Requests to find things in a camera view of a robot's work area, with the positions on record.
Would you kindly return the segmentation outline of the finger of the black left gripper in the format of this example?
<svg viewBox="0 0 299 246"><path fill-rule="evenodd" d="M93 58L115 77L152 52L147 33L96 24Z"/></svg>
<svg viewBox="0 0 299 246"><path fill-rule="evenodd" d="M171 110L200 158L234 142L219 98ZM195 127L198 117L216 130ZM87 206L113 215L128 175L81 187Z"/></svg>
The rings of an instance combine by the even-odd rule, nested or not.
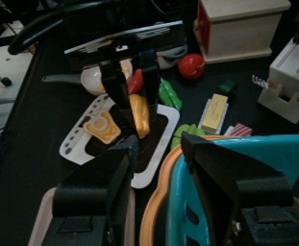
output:
<svg viewBox="0 0 299 246"><path fill-rule="evenodd" d="M128 131L132 135L136 134L132 111L128 100L128 92L125 86L125 78L117 61L101 61L101 84L105 92L116 103L121 117L127 123Z"/></svg>
<svg viewBox="0 0 299 246"><path fill-rule="evenodd" d="M159 90L159 67L156 54L152 50L139 53L136 65L141 69L144 80L144 95L148 101L149 118L156 116L157 90Z"/></svg>

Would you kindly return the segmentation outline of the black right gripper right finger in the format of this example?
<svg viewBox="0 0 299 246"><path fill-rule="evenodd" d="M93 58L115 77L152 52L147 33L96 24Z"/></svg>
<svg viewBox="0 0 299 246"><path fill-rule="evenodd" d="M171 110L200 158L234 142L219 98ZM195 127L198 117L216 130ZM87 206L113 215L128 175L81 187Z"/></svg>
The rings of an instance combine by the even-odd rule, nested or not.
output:
<svg viewBox="0 0 299 246"><path fill-rule="evenodd" d="M299 212L284 174L203 137L182 134L184 162L212 246L299 246Z"/></svg>

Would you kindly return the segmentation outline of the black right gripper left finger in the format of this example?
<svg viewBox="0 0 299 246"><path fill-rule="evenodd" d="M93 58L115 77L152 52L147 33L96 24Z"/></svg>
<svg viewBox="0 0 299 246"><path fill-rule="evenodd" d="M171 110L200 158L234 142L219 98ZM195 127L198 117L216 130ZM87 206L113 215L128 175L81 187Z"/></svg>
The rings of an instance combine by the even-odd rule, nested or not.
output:
<svg viewBox="0 0 299 246"><path fill-rule="evenodd" d="M41 246L125 246L137 137L121 140L57 185Z"/></svg>

